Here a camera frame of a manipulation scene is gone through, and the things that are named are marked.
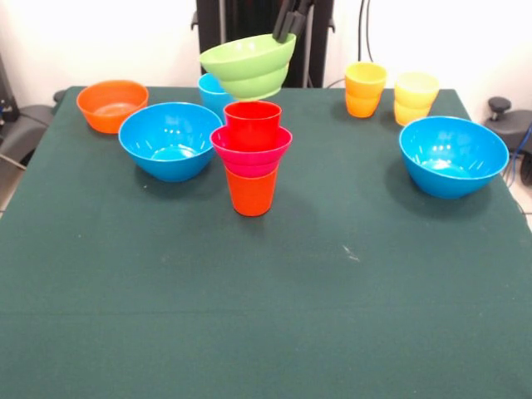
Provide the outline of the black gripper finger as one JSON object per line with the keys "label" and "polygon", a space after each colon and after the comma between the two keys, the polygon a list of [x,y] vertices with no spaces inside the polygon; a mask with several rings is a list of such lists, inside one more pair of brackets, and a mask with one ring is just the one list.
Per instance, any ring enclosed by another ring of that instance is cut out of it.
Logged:
{"label": "black gripper finger", "polygon": [[312,0],[297,1],[297,6],[290,12],[288,31],[296,36],[303,30]]}
{"label": "black gripper finger", "polygon": [[273,28],[272,36],[276,42],[284,43],[293,23],[295,0],[283,0],[278,12],[277,20]]}

